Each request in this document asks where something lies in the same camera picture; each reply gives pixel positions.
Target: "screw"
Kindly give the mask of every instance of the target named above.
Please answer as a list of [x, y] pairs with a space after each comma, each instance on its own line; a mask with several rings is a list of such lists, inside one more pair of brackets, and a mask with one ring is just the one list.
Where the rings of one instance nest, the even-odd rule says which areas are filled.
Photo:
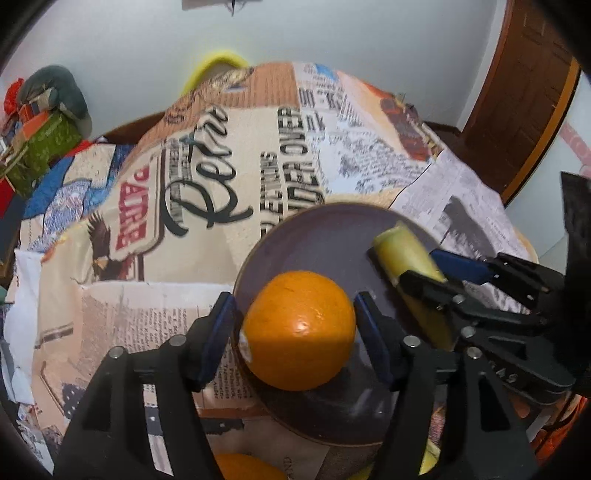
[[475, 346], [469, 346], [466, 349], [466, 353], [468, 354], [468, 356], [470, 358], [473, 358], [474, 360], [476, 360], [482, 356], [482, 351]]
[[181, 346], [187, 341], [187, 337], [182, 334], [173, 335], [168, 341], [172, 346]]
[[124, 352], [125, 349], [122, 346], [114, 346], [111, 350], [109, 350], [109, 356], [111, 358], [119, 358]]
[[464, 338], [471, 338], [476, 333], [476, 329], [474, 327], [468, 326], [468, 327], [464, 327], [463, 329], [461, 329], [460, 333], [462, 334], [462, 336]]
[[421, 339], [414, 335], [407, 335], [402, 341], [410, 348], [418, 347], [421, 344]]

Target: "white cloth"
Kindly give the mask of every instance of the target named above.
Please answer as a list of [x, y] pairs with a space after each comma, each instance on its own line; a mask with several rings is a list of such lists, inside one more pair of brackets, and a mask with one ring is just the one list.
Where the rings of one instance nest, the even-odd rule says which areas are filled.
[[12, 356], [11, 372], [2, 353], [2, 376], [4, 384], [12, 386], [11, 400], [34, 404], [31, 392], [33, 350], [37, 338], [37, 306], [39, 305], [39, 279], [41, 276], [42, 254], [16, 250], [16, 265], [19, 286], [13, 307], [4, 320], [4, 339], [8, 343], [8, 354]]

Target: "pink object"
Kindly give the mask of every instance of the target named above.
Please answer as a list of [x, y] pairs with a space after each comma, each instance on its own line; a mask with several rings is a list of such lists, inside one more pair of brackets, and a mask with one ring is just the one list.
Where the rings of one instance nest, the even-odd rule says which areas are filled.
[[581, 138], [568, 121], [563, 123], [558, 134], [583, 164], [579, 173], [591, 179], [591, 148], [587, 146], [585, 140]]

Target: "green box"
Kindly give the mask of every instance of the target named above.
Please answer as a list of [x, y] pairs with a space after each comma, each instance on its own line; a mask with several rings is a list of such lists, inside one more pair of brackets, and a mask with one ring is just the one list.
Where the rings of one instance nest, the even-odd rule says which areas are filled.
[[54, 112], [16, 157], [0, 166], [0, 179], [8, 178], [19, 195], [29, 198], [37, 180], [49, 171], [50, 163], [66, 155], [81, 139], [74, 124], [61, 112]]

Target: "eagle illustration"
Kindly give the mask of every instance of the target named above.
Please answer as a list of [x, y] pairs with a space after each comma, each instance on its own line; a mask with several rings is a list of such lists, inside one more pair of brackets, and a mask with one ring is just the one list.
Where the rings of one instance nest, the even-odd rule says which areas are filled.
[[123, 261], [113, 260], [111, 254], [111, 229], [97, 212], [89, 218], [88, 234], [92, 244], [92, 270], [98, 280], [125, 280], [133, 262], [132, 255]]

